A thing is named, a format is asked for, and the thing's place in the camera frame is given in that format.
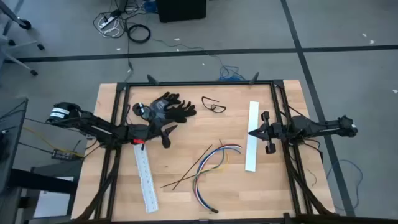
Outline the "small black electronics box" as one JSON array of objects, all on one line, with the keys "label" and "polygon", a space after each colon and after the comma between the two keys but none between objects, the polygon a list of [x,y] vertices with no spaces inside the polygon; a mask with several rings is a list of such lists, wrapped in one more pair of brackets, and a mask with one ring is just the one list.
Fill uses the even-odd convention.
[{"label": "small black electronics box", "polygon": [[60,161],[77,161],[77,160],[82,160],[84,156],[73,151],[63,151],[60,149],[54,149],[51,154],[51,158]]}]

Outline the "grey office chair base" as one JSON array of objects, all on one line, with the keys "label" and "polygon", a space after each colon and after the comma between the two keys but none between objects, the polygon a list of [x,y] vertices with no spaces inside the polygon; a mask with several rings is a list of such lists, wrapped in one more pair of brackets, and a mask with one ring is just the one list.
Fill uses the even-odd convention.
[{"label": "grey office chair base", "polygon": [[31,69],[25,63],[21,62],[20,60],[16,59],[11,55],[12,50],[27,47],[28,45],[36,45],[39,50],[45,50],[45,47],[36,40],[26,42],[23,44],[16,44],[12,39],[6,37],[3,34],[0,34],[0,56],[3,56],[6,60],[10,60],[11,62],[24,67],[25,69],[30,71],[30,73],[33,76],[37,76],[38,73],[34,69]]}]

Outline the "white power strip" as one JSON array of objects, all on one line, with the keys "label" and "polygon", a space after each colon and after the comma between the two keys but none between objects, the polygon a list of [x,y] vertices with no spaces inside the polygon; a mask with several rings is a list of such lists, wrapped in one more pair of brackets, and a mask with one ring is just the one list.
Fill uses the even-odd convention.
[{"label": "white power strip", "polygon": [[103,29],[105,28],[107,25],[109,25],[110,23],[112,23],[113,21],[116,21],[117,18],[113,17],[113,16],[103,16],[99,21],[98,21],[98,29]]}]

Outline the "black aluminium table frame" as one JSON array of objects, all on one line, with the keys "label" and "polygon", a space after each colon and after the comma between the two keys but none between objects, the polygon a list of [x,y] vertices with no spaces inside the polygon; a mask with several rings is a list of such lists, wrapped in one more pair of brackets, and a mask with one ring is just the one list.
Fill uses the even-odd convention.
[{"label": "black aluminium table frame", "polygon": [[[220,144],[246,146],[249,102],[257,101],[261,111],[268,111],[275,121],[275,111],[269,85],[239,85],[237,83],[193,82],[177,86],[135,86],[130,90],[130,103],[149,103],[165,92],[179,93],[191,101],[197,114],[180,124],[170,135],[171,146],[164,149],[160,139],[147,143],[147,154],[154,180],[159,210],[147,213],[142,197],[141,180],[137,171],[134,149],[126,145],[121,160],[114,198],[112,219],[118,223],[167,220],[170,223],[188,221],[245,221],[249,218],[279,220],[293,213],[290,187],[281,150],[266,154],[264,142],[257,144],[256,171],[245,171],[244,152],[229,151],[229,162],[222,170],[213,170],[173,185],[202,153],[186,177],[212,168],[221,160]],[[207,96],[226,107],[223,113],[206,109],[201,97]]]}]

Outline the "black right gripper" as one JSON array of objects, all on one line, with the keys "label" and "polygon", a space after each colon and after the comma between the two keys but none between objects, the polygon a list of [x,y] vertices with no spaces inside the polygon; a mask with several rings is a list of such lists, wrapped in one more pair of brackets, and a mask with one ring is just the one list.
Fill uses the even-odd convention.
[{"label": "black right gripper", "polygon": [[275,144],[272,142],[272,139],[282,139],[283,131],[281,123],[276,122],[270,124],[269,118],[269,112],[264,111],[261,114],[261,119],[263,121],[262,127],[250,131],[250,133],[248,134],[257,138],[263,138],[263,141],[267,141],[267,146],[265,147],[266,154],[273,154],[276,152],[276,147]]}]

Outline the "black zip tie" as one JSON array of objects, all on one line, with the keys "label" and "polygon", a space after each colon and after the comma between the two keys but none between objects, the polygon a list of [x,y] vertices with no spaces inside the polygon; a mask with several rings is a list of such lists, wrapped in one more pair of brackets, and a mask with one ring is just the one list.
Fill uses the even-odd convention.
[{"label": "black zip tie", "polygon": [[204,173],[206,173],[206,172],[210,172],[210,171],[213,171],[213,170],[222,170],[222,169],[223,169],[222,167],[205,169],[205,170],[199,172],[199,174],[193,174],[193,175],[191,175],[191,176],[184,177],[184,178],[182,178],[181,180],[178,180],[178,181],[175,181],[175,182],[172,182],[172,183],[163,185],[163,186],[161,186],[160,188],[164,188],[164,187],[168,187],[168,186],[173,185],[173,184],[180,183],[180,182],[183,181],[183,180],[191,179],[191,178],[193,178],[193,177],[199,176],[200,174],[204,174]]},{"label": "black zip tie", "polygon": [[186,171],[186,173],[177,181],[177,183],[173,186],[172,190],[174,190],[178,184],[187,176],[187,174],[193,169],[193,167],[199,162],[199,160],[211,149],[212,144],[208,146],[208,148],[202,153],[202,155],[193,163],[193,165]]}]

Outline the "black grey work glove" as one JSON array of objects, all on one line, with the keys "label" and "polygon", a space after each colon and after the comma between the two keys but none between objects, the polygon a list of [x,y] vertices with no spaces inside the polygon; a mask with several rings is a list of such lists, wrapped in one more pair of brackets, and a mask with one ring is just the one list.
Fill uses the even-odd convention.
[{"label": "black grey work glove", "polygon": [[176,123],[186,123],[187,118],[195,116],[196,113],[197,111],[195,110],[195,105],[191,104],[191,101],[185,103],[185,100],[183,100],[175,107],[166,108],[165,118]]}]

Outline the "white flat panel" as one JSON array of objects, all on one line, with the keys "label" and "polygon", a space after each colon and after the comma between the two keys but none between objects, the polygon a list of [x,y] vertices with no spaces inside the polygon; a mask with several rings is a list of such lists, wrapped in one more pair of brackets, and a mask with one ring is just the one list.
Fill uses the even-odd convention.
[{"label": "white flat panel", "polygon": [[41,190],[33,218],[62,217],[68,215],[70,194]]}]

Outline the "dark grey side table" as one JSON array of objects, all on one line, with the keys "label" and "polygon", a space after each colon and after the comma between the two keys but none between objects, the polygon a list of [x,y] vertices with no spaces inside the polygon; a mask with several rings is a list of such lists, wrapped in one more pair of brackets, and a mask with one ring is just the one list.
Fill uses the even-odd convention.
[{"label": "dark grey side table", "polygon": [[8,187],[28,101],[0,97],[0,195]]}]

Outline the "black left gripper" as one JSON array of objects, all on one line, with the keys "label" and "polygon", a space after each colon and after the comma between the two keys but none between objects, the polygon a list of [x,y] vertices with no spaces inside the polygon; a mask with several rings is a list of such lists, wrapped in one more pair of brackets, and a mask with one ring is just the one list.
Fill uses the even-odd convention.
[{"label": "black left gripper", "polygon": [[146,141],[149,141],[153,138],[156,138],[162,133],[162,145],[165,149],[169,148],[171,145],[169,134],[177,127],[178,125],[173,125],[168,128],[165,128],[163,131],[160,127],[151,124],[129,124],[127,125],[127,140],[131,144],[144,144]]}]

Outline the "black clear safety glasses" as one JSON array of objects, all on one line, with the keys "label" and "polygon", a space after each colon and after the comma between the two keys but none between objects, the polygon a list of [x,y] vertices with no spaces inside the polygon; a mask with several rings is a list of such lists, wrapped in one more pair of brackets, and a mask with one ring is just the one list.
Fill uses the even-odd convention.
[{"label": "black clear safety glasses", "polygon": [[219,105],[218,104],[219,103],[218,100],[214,100],[214,99],[209,98],[207,96],[202,96],[201,97],[201,102],[202,102],[202,105],[206,109],[208,109],[208,110],[210,110],[210,111],[212,111],[214,113],[223,113],[223,112],[226,111],[226,107],[223,106],[223,105]]}]

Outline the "white flat duct cover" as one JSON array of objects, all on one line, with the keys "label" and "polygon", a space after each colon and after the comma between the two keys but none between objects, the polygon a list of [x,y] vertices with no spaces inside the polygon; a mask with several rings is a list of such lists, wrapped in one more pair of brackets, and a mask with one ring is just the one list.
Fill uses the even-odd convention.
[{"label": "white flat duct cover", "polygon": [[[253,131],[258,127],[259,119],[259,103],[257,101],[249,102],[249,118],[248,118],[248,131]],[[256,156],[257,156],[257,138],[249,135],[246,142],[246,162],[245,171],[256,171]]]}]

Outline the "large black box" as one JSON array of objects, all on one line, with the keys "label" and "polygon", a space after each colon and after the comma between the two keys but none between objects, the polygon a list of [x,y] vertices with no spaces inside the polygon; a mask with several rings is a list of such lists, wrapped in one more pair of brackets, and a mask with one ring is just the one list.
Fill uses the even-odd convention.
[{"label": "large black box", "polygon": [[203,19],[207,0],[155,0],[162,23]]}]

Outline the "black support beam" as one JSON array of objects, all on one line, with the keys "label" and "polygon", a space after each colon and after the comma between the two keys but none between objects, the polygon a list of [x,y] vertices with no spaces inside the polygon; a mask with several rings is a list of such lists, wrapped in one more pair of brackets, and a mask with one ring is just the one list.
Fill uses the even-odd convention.
[{"label": "black support beam", "polygon": [[11,173],[6,181],[5,186],[21,187],[33,190],[45,190],[49,192],[71,195],[75,194],[77,190],[76,182],[35,174],[19,169],[11,169]]}]

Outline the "dark office chair base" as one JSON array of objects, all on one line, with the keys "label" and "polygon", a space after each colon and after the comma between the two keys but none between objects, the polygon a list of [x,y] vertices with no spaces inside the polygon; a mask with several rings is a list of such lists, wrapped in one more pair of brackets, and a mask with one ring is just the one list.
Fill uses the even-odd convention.
[{"label": "dark office chair base", "polygon": [[26,20],[22,19],[19,16],[17,16],[5,3],[3,0],[0,0],[0,11],[3,12],[8,18],[10,18],[12,21],[18,23],[18,25],[25,29],[29,30],[32,26],[31,23]]}]

